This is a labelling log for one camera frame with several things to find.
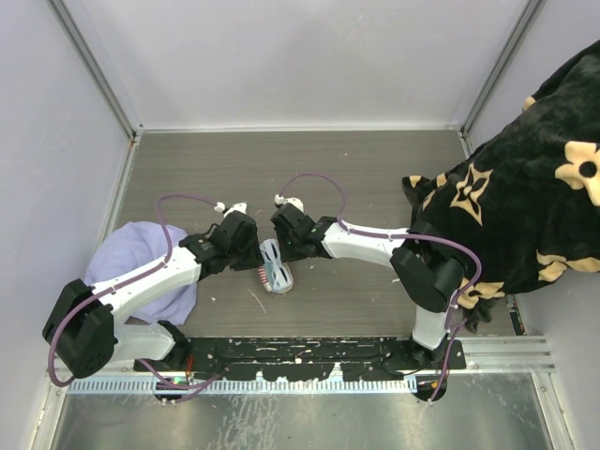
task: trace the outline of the white cable connector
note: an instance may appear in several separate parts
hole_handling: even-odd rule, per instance
[[[227,209],[227,206],[225,206],[225,203],[217,202],[217,206],[215,206],[215,211],[217,211],[218,213],[222,213],[225,211],[225,209]]]

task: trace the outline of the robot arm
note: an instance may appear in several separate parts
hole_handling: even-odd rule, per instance
[[[172,249],[172,256],[146,264],[121,277],[86,286],[80,279],[61,292],[42,335],[48,343],[58,324],[81,302],[110,288],[81,310],[60,335],[56,352],[76,378],[88,377],[107,363],[131,359],[166,361],[177,366],[188,355],[188,340],[169,322],[152,325],[125,324],[139,308],[162,294],[210,275],[258,268],[263,264],[256,222],[239,203],[225,212],[224,219],[204,237],[192,234]],[[159,267],[149,276],[143,274]]]
[[[446,316],[466,267],[458,252],[401,235],[436,235],[426,223],[411,229],[380,230],[322,217],[315,222],[304,213],[299,199],[276,197],[278,210],[271,217],[284,262],[307,257],[353,258],[394,270],[417,305],[411,339],[413,357],[424,365],[437,362],[445,351]]]

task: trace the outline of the plush blanket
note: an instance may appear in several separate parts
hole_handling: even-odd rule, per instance
[[[560,67],[468,160],[433,180],[402,180],[412,220],[483,263],[459,300],[472,331],[506,294],[543,288],[569,268],[600,271],[599,143],[600,41]]]

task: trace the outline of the wood grain surface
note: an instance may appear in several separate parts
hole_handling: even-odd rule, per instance
[[[205,195],[226,204],[247,202],[260,238],[275,237],[273,198],[297,173],[336,178],[348,193],[344,217],[352,223],[409,225],[411,208],[402,176],[428,177],[464,159],[452,131],[300,131],[145,134],[135,158],[119,218],[156,221],[154,201],[170,192]],[[334,215],[336,190],[316,178],[298,180],[289,194],[317,219]],[[203,232],[220,217],[194,201],[164,204],[168,223]],[[415,306],[396,274],[358,261],[305,260],[292,264],[293,289],[267,293],[255,271],[203,280],[198,303],[181,329],[188,336],[408,336]],[[482,335],[513,335],[504,302]]]

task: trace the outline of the lavender cloth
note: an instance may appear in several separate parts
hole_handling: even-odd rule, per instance
[[[179,228],[167,225],[176,246],[187,236]],[[85,283],[120,277],[138,267],[148,264],[167,252],[167,241],[160,225],[152,222],[129,222],[114,231],[102,243],[90,262]],[[162,295],[152,303],[140,308],[132,317],[148,323],[169,321],[181,325],[196,304],[196,284],[184,286]]]

